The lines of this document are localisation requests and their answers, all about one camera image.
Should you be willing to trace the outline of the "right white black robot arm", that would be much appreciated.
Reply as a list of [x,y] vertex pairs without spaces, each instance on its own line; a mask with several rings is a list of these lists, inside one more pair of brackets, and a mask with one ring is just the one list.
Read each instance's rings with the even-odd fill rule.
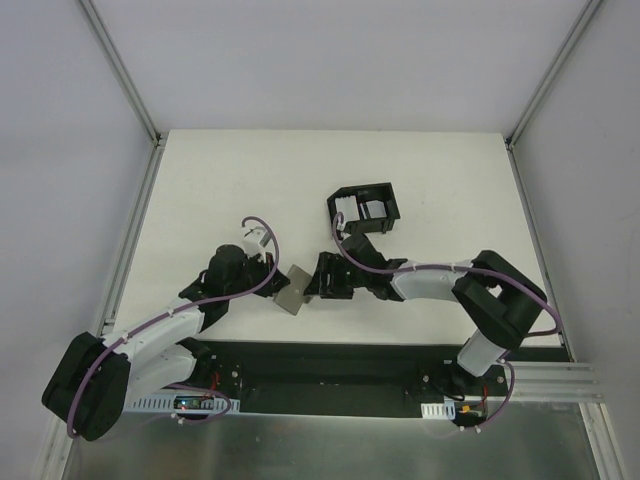
[[547,304],[546,294],[493,250],[451,265],[427,265],[387,259],[364,234],[346,238],[340,248],[339,253],[319,254],[304,294],[350,300],[357,288],[364,288],[383,301],[459,304],[476,326],[450,369],[451,385],[461,394],[484,385],[488,369],[520,347]]

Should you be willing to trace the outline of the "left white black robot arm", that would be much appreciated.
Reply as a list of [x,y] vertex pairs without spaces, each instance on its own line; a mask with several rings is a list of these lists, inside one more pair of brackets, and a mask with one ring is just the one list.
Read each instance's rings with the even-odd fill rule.
[[269,298],[287,286],[279,260],[279,250],[250,254],[237,245],[219,247],[207,269],[162,312],[105,336],[77,335],[44,390],[43,405],[65,422],[68,437],[95,441],[129,402],[174,383],[204,387],[212,367],[196,335],[222,319],[232,301]]

